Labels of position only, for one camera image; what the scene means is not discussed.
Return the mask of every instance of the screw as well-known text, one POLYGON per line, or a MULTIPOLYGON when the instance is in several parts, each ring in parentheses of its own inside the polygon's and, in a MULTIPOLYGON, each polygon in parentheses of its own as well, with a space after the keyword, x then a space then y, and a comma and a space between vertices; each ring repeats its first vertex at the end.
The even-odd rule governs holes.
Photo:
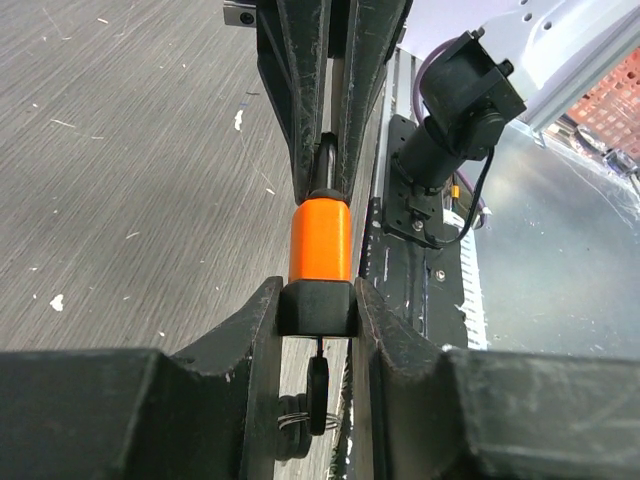
POLYGON ((243 12, 240 14, 240 21, 243 25, 253 25, 255 18, 249 12, 243 12))

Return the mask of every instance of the orange block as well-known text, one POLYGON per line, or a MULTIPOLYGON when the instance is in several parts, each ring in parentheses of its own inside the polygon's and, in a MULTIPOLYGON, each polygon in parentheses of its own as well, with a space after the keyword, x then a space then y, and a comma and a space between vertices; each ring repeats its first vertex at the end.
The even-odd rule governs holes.
POLYGON ((351 215, 344 202, 313 198, 293 215, 289 282, 349 281, 351 215))

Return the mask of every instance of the metal spring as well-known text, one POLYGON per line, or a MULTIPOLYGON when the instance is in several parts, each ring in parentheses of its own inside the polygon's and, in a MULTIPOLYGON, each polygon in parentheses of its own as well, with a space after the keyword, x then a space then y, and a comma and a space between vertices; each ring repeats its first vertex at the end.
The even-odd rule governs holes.
MULTIPOLYGON (((306 422, 309 420, 309 414, 307 412, 288 413, 278 417, 278 428, 282 430, 287 425, 294 423, 306 422)), ((327 413, 327 430, 335 430, 340 425, 340 417, 333 413, 327 413)))

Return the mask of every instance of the black cable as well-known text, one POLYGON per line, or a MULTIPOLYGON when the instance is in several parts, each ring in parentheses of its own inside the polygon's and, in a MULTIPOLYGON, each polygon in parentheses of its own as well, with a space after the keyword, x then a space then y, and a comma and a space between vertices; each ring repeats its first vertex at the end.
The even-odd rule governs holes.
POLYGON ((482 172, 478 177, 478 181, 476 182, 476 188, 473 191, 473 198, 471 199, 471 207, 469 208, 469 213, 467 214, 467 219, 464 222, 464 226, 460 233, 453 240, 439 240, 433 236, 427 234, 426 230, 424 232, 424 239, 427 242, 427 245, 431 248, 442 249, 445 247, 449 247, 451 245, 455 245, 459 243, 469 230, 471 230, 471 226, 473 225, 473 217, 475 216, 476 209, 478 208, 478 202, 480 201, 480 196, 482 195, 482 187, 484 186, 484 182, 487 179, 487 174, 489 173, 489 169, 491 168, 491 163, 493 162, 493 156, 495 155, 495 149, 491 147, 489 149, 489 154, 487 155, 487 159, 484 162, 484 167, 482 168, 482 172))

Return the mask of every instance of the cable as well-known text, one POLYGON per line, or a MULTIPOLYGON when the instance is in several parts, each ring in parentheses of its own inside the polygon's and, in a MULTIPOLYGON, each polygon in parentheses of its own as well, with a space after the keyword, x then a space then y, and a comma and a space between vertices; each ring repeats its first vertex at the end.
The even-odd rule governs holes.
POLYGON ((476 182, 476 188, 473 191, 473 199, 471 200, 471 208, 469 208, 469 213, 467 214, 467 219, 464 222, 464 226, 460 233, 453 240, 439 240, 435 237, 431 237, 427 234, 426 230, 424 232, 424 239, 427 242, 427 245, 431 248, 442 249, 445 247, 449 247, 456 243, 459 243, 471 230, 471 225, 473 225, 473 217, 475 215, 476 208, 478 207, 478 202, 480 201, 480 195, 482 194, 482 187, 484 186, 484 182, 487 179, 487 174, 489 173, 489 169, 491 168, 491 163, 493 162, 493 157, 495 155, 495 149, 491 147, 489 149, 489 154, 487 155, 487 159, 485 160, 484 167, 482 168, 482 172, 478 177, 478 181, 476 182))
MULTIPOLYGON (((416 78, 413 81, 413 92, 411 95, 411 105, 413 107, 413 113, 416 116, 416 119, 418 120, 418 123, 422 122, 422 120, 424 120, 424 111, 422 110, 422 99, 421 99, 421 94, 420 94, 420 82, 422 81, 422 77, 424 77, 424 74, 426 73, 427 69, 429 68, 429 66, 433 63, 433 61, 440 56, 447 48, 449 48, 451 45, 453 45, 453 43, 456 41, 455 38, 452 38, 450 40, 447 40, 446 42, 441 43, 440 45, 438 45, 436 47, 436 49, 431 52, 427 58, 424 60, 424 62, 422 62, 422 65, 420 65, 420 68, 418 69, 418 72, 416 73, 416 78)), ((469 181, 469 179, 462 173, 461 170, 456 171, 458 177, 460 178, 460 181, 464 184, 464 186, 467 188, 467 190, 471 191, 473 189, 471 182, 469 181)), ((480 200, 478 201, 478 205, 480 207, 480 225, 478 228, 482 228, 487 224, 488 221, 488 217, 487 214, 484 213, 485 212, 485 208, 486 208, 486 204, 484 203, 484 200, 482 198, 480 198, 480 200)))

